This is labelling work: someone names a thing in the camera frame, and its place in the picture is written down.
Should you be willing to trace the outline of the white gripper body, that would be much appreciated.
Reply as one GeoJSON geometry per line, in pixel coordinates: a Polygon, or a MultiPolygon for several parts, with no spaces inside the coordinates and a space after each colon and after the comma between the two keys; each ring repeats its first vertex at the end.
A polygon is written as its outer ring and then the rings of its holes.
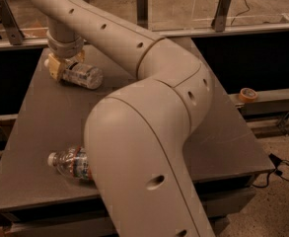
{"type": "Polygon", "coordinates": [[[59,58],[71,58],[83,49],[84,40],[81,37],[62,42],[57,40],[50,32],[47,32],[46,35],[49,49],[59,58]]]}

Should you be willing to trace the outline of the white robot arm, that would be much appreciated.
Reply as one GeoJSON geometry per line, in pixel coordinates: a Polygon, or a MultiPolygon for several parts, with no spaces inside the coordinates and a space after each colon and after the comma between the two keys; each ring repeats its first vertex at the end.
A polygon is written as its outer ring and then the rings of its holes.
{"type": "Polygon", "coordinates": [[[183,158],[211,105],[206,65],[89,0],[32,2],[48,18],[53,54],[74,56],[87,41],[136,79],[100,100],[84,131],[92,177],[119,237],[215,237],[183,158]]]}

